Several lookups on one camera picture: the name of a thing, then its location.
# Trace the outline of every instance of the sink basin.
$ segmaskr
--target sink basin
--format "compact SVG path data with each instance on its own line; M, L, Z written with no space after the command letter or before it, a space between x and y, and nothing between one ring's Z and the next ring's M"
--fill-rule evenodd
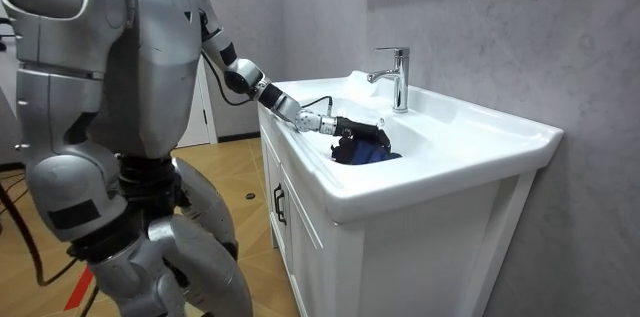
M312 101L302 101L301 103L304 105ZM428 147L429 141L426 136L398 122L389 113L389 103L384 98L374 97L367 101L366 104L361 103L341 97L334 98L332 116L346 117L352 121L382 126L389 140L392 141L392 152L399 153L403 157L415 155L421 149ZM316 113L326 114L327 102L320 102L307 109ZM319 156L331 160L331 146L338 145L338 137L321 135L315 132L305 132L302 135Z
M409 89L409 112L395 114L393 82L370 84L359 71L277 86L303 104L333 96L334 116L373 124L383 119L392 151L403 155L368 165L341 165L330 158L330 146L338 144L338 137L300 133L275 121L298 167L326 191L327 210L338 223L535 171L550 162L563 135L555 127L415 87ZM326 113L327 102L309 109Z

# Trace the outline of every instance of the parquet floor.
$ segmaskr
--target parquet floor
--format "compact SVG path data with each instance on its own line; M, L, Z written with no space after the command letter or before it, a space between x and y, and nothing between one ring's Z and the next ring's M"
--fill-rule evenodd
M216 185L227 202L240 241L238 263L249 283L255 316L298 316L280 254L271 248L260 139L189 147L176 150L174 155L200 170ZM4 189L22 178L11 177L17 173L0 174ZM15 200L24 191L25 183L18 182L11 188L10 196ZM248 193L255 193L256 198L245 199ZM49 277L68 263L68 246L59 243L40 221L28 193L17 201L16 206L40 248L45 264L45 277ZM0 223L4 228L0 234L0 316L79 315L85 301L78 308L67 311L64 309L85 266L78 263L51 286L38 287L31 258L6 212L0 214ZM92 288L93 282L84 297L85 300ZM188 307L187 315L200 317L201 314ZM113 302L100 294L89 316L116 317L118 313Z

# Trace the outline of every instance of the cabinet handle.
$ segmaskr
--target cabinet handle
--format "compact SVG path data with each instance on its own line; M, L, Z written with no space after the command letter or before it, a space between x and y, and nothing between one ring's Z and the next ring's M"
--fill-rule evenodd
M284 225L286 226L287 219L284 216L284 208L280 209L280 200L284 198L284 191L282 190L282 186L280 185L278 185L278 188L276 188L276 190L279 192L276 193L277 191L273 191L276 214L278 215L278 221L284 223Z
M282 191L282 183L278 183L278 187L273 190L273 206L276 209L276 212L278 212L278 199L276 198L278 191Z

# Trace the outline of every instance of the gray wall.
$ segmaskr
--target gray wall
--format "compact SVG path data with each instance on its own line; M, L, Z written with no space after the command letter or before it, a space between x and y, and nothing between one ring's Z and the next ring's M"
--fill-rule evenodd
M284 75L282 0L212 0L213 8L241 57L253 60L274 81ZM231 107L209 85L218 136L258 131L255 103ZM225 87L232 101L245 100Z
M284 5L288 79L389 67L370 50L406 45L412 84L566 131L486 316L639 315L640 0Z

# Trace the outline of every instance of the chrome faucet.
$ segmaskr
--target chrome faucet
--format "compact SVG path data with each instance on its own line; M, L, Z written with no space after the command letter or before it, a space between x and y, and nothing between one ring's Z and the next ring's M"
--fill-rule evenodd
M393 78L395 87L393 91L393 112L406 113L409 110L409 53L408 47L376 48L376 51L393 50L395 55L395 67L389 71L373 72L367 75L369 83L376 83L381 78Z

